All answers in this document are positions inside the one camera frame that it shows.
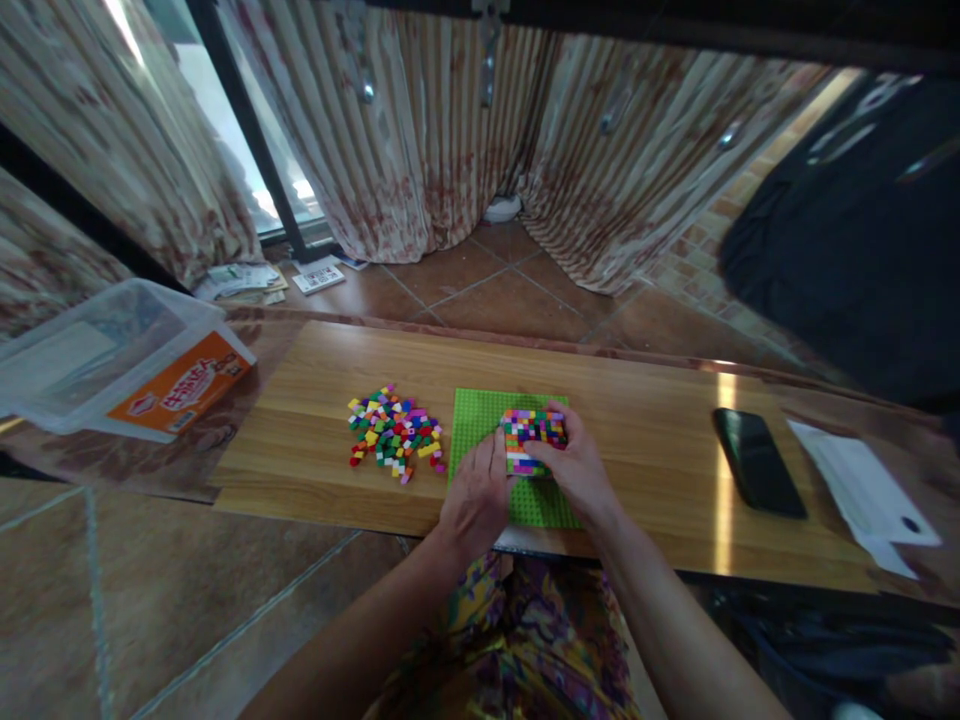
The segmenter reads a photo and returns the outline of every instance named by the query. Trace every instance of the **colorful lego bricks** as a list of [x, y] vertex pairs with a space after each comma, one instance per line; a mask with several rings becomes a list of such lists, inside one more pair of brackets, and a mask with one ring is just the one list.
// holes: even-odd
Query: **colorful lego bricks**
[[524, 452], [527, 440], [549, 443], [555, 448], [567, 446], [563, 414], [548, 410], [507, 410], [500, 421], [507, 446], [507, 474], [551, 477], [550, 468]]
[[419, 457], [429, 456], [437, 472], [446, 472], [440, 463], [443, 428], [424, 408], [417, 407], [415, 398], [401, 400], [390, 384], [368, 398], [354, 398], [347, 407], [351, 411], [350, 429], [360, 432], [352, 449], [351, 466], [359, 465], [366, 455], [375, 455], [377, 465], [391, 468], [393, 476], [406, 485], [413, 477], [411, 460], [416, 451]]

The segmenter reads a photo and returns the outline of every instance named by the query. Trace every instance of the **smartphone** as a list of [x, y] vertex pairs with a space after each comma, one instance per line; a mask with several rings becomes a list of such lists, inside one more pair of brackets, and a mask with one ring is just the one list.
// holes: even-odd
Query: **smartphone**
[[717, 408], [713, 424], [737, 490], [747, 505], [786, 517], [806, 518], [807, 508], [763, 418]]

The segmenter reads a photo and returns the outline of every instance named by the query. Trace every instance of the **black cloth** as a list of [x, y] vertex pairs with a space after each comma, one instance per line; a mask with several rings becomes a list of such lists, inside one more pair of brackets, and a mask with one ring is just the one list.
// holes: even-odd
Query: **black cloth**
[[877, 396], [956, 397], [958, 149], [960, 83], [865, 76], [730, 228], [728, 289]]

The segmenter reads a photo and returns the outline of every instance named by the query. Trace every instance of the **wooden tabletop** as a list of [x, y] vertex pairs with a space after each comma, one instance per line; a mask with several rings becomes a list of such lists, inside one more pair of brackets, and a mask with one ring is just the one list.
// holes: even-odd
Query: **wooden tabletop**
[[[454, 390], [562, 394], [597, 438], [630, 516], [682, 570], [874, 592], [872, 561], [763, 383], [749, 377], [311, 322], [213, 473], [216, 508], [421, 536], [436, 524], [446, 476], [407, 486], [365, 460], [349, 465], [348, 401], [397, 385], [448, 431]], [[762, 415], [809, 519], [757, 512], [737, 495], [710, 419], [716, 407]], [[444, 436], [448, 449], [449, 433]], [[595, 557], [582, 531], [510, 527], [509, 548]]]

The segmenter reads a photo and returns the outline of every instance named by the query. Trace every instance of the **floral pants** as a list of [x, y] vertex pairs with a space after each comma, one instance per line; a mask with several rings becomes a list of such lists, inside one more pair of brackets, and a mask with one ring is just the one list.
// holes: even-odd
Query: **floral pants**
[[639, 717], [603, 574], [527, 557], [509, 572], [510, 560], [468, 569], [368, 717]]

